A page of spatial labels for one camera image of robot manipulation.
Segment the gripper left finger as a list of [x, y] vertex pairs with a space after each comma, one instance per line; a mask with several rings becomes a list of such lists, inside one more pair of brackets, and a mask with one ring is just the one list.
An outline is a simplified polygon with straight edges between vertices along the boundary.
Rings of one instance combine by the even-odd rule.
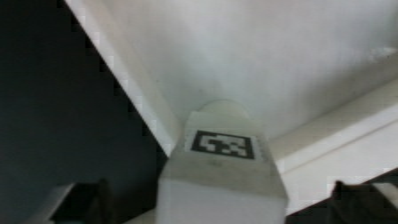
[[114, 224], [106, 180], [58, 185], [25, 224]]

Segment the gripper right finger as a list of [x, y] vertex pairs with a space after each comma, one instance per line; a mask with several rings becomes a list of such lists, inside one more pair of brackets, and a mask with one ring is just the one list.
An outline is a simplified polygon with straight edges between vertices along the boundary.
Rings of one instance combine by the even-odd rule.
[[336, 182], [327, 224], [398, 224], [398, 184]]

